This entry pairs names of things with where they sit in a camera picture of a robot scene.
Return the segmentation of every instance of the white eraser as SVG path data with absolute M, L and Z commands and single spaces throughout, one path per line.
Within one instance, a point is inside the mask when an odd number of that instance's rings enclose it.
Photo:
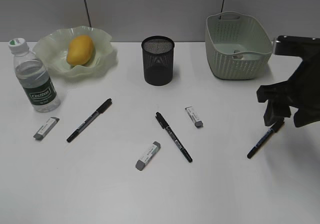
M 139 171 L 142 171 L 150 162 L 150 160 L 154 157 L 154 155 L 159 151 L 160 148 L 160 143 L 155 141 L 136 162 L 135 167 Z
M 200 120 L 198 114 L 196 113 L 195 109 L 192 106 L 185 108 L 186 113 L 188 113 L 189 117 L 191 118 L 193 124 L 197 128 L 201 128 L 204 126 L 203 122 Z
M 50 117 L 49 120 L 46 121 L 46 123 L 40 127 L 40 129 L 34 134 L 34 138 L 36 140 L 42 140 L 52 128 L 58 123 L 59 118 L 57 117 Z

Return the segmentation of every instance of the water bottle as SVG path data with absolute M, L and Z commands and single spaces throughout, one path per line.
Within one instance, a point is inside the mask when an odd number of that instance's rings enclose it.
M 56 109 L 60 105 L 60 100 L 51 78 L 42 61 L 29 51 L 26 40 L 23 38 L 11 40 L 9 49 L 14 55 L 15 75 L 33 108 L 41 113 Z

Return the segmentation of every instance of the bottle label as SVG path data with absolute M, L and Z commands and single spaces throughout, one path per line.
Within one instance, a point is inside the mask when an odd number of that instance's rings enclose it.
M 35 88 L 23 88 L 32 105 L 42 106 L 52 102 L 56 96 L 56 90 L 51 78 L 45 84 Z

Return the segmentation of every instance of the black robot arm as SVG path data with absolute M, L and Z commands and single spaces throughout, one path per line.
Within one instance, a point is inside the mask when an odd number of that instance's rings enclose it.
M 320 121 L 320 38 L 281 35 L 275 45 L 276 55 L 301 57 L 302 62 L 287 81 L 257 90 L 259 103 L 268 100 L 264 124 L 289 118 L 289 106 L 298 109 L 293 119 L 297 128 Z

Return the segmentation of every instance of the marker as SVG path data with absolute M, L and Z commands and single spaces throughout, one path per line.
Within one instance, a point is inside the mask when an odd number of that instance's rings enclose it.
M 256 152 L 265 144 L 267 139 L 273 134 L 277 133 L 279 129 L 285 124 L 285 119 L 282 118 L 278 120 L 269 130 L 264 134 L 264 136 L 258 141 L 258 143 L 251 149 L 251 151 L 246 155 L 247 158 L 251 159 Z
M 100 114 L 104 113 L 108 107 L 110 107 L 112 104 L 111 98 L 106 100 L 99 108 L 88 117 L 87 120 L 84 121 L 84 123 L 81 124 L 81 126 L 78 127 L 77 130 L 75 130 L 66 140 L 68 143 L 70 143 L 73 139 L 75 139 L 84 129 L 86 129 L 87 126 L 89 126 L 90 123 L 93 122 L 94 119 L 96 119 Z
M 157 119 L 157 121 L 160 123 L 161 127 L 163 129 L 166 130 L 166 132 L 169 134 L 169 136 L 171 137 L 171 139 L 174 141 L 174 143 L 176 144 L 176 146 L 179 148 L 179 150 L 182 152 L 182 154 L 184 155 L 184 157 L 188 160 L 188 162 L 192 163 L 192 158 L 189 155 L 189 153 L 187 152 L 187 150 L 184 148 L 184 146 L 182 145 L 182 143 L 179 141 L 178 137 L 176 136 L 176 134 L 174 134 L 174 132 L 172 131 L 172 129 L 170 128 L 169 124 L 166 122 L 166 120 L 164 119 L 164 117 L 157 112 L 155 118 Z

